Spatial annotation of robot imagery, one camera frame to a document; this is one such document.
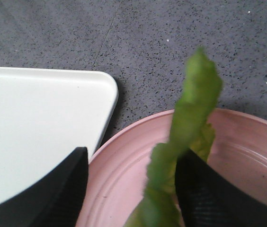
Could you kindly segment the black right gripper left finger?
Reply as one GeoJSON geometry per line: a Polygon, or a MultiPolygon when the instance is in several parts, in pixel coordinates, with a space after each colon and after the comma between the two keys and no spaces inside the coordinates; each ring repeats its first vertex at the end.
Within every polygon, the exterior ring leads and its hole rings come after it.
{"type": "Polygon", "coordinates": [[[88,151],[77,147],[41,180],[0,204],[0,227],[74,227],[88,183],[88,151]]]}

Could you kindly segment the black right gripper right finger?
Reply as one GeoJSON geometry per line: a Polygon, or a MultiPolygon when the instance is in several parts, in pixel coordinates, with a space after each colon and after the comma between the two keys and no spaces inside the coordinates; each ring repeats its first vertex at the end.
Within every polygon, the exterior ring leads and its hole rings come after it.
{"type": "Polygon", "coordinates": [[[190,149],[177,159],[175,187],[186,227],[267,227],[267,205],[228,182],[190,149]]]}

